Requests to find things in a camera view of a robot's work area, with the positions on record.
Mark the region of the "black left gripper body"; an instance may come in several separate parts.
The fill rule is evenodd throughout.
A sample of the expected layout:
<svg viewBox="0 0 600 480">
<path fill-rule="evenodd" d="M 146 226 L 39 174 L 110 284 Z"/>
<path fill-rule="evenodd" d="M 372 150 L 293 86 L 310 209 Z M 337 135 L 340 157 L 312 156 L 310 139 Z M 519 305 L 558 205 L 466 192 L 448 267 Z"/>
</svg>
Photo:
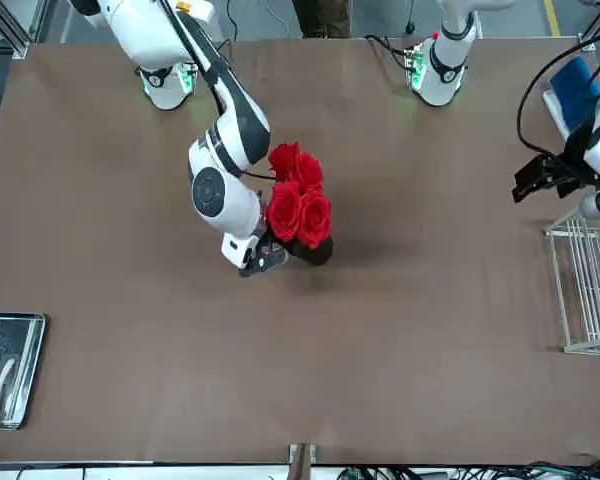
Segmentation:
<svg viewBox="0 0 600 480">
<path fill-rule="evenodd" d="M 549 173 L 544 188 L 556 188 L 556 179 L 563 175 L 578 176 L 581 188 L 596 184 L 596 173 L 582 159 L 574 159 L 569 155 L 541 154 L 545 158 L 546 170 Z"/>
</svg>

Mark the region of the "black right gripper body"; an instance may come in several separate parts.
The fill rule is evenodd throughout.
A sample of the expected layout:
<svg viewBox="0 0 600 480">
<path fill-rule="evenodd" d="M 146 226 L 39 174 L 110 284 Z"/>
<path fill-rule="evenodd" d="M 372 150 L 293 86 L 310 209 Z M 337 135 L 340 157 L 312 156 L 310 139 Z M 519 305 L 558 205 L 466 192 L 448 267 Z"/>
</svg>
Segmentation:
<svg viewBox="0 0 600 480">
<path fill-rule="evenodd" d="M 248 278 L 255 274 L 266 273 L 284 265 L 287 250 L 278 241 L 271 230 L 267 230 L 253 249 L 247 250 L 246 263 L 239 269 L 239 275 Z"/>
</svg>

